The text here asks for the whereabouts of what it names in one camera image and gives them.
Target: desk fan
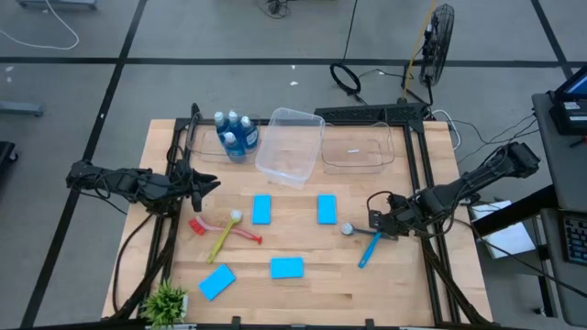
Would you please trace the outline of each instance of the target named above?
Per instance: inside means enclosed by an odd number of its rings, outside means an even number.
[[[404,66],[404,76],[402,79],[402,88],[404,88],[404,95],[398,100],[398,103],[405,103],[406,94],[410,94],[419,102],[425,103],[428,106],[434,102],[432,98],[432,86],[438,83],[444,64],[449,53],[450,37],[452,36],[452,26],[455,21],[455,11],[450,5],[441,5],[436,8],[430,23],[424,30],[424,44],[417,52],[422,52],[422,60],[412,60]],[[419,65],[421,67],[419,74],[419,81],[428,89],[430,102],[425,102],[421,97],[409,90],[409,80],[405,77],[412,66]]]

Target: yellow toothbrush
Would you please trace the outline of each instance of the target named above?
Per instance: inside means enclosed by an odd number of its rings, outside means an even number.
[[[216,244],[214,245],[214,248],[212,248],[212,251],[210,251],[210,255],[208,256],[208,259],[205,260],[205,262],[212,263],[212,261],[214,261],[214,258],[216,258],[216,255],[218,254],[218,251],[220,251],[220,248],[222,248],[222,245],[224,244],[224,240],[227,239],[228,233],[230,232],[230,228],[232,228],[233,225],[238,224],[241,219],[242,212],[240,212],[239,210],[232,210],[232,212],[230,212],[230,221],[228,222],[227,227],[224,228],[222,235],[220,235],[220,238],[217,240]]]

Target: white cable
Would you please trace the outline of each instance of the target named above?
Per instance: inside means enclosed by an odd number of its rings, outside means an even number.
[[[457,135],[457,145],[452,147],[453,150],[456,150],[458,147],[460,147],[460,134],[459,134],[459,131],[457,130],[457,127],[455,126],[455,123],[452,121],[452,118],[450,117],[448,112],[438,109],[438,110],[434,110],[432,112],[432,115],[435,113],[443,113],[444,116],[446,116],[449,119],[449,122],[450,122],[450,125],[452,126],[452,129],[454,129],[455,134]]]
[[[11,39],[15,43],[19,43],[21,45],[29,46],[32,48],[49,49],[49,50],[72,50],[72,49],[74,49],[77,46],[77,44],[80,43],[80,38],[77,36],[77,33],[75,33],[75,31],[73,31],[73,29],[70,26],[68,26],[65,22],[63,22],[63,20],[61,19],[61,17],[59,17],[59,15],[57,15],[57,13],[55,13],[55,10],[53,10],[53,7],[49,3],[49,0],[45,0],[45,3],[49,7],[49,10],[51,11],[51,13],[53,13],[53,15],[73,34],[73,36],[75,37],[75,43],[73,45],[71,45],[70,47],[35,45],[35,44],[29,44],[24,41],[17,40],[15,38],[11,37],[9,34],[7,34],[3,29],[0,29],[0,33],[2,33],[3,35],[5,35],[7,38]]]

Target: blue sponge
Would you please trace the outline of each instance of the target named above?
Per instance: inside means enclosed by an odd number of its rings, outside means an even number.
[[[301,257],[271,258],[271,278],[287,279],[304,276],[304,262]]]
[[[333,194],[318,195],[318,223],[335,225],[337,223],[337,196]]]
[[[200,282],[200,291],[208,301],[212,301],[228,285],[235,281],[235,276],[227,265],[218,267],[207,279]]]
[[[271,196],[256,194],[253,197],[253,212],[250,222],[254,225],[268,225],[271,223]]]

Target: water bottle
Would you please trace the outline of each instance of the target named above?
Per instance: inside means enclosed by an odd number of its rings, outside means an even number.
[[[241,163],[246,160],[245,147],[232,132],[226,132],[224,134],[224,149],[233,162]]]
[[[238,120],[236,112],[230,110],[228,113],[228,130],[235,135],[238,140],[242,141],[242,124]]]
[[[253,124],[247,116],[240,119],[242,125],[242,142],[246,150],[254,150],[257,147],[257,140],[259,139],[259,131],[255,124]]]
[[[224,134],[228,130],[228,121],[224,118],[224,114],[220,111],[214,114],[214,122],[216,124],[216,133],[218,134],[218,138],[220,138],[220,142],[224,144]]]

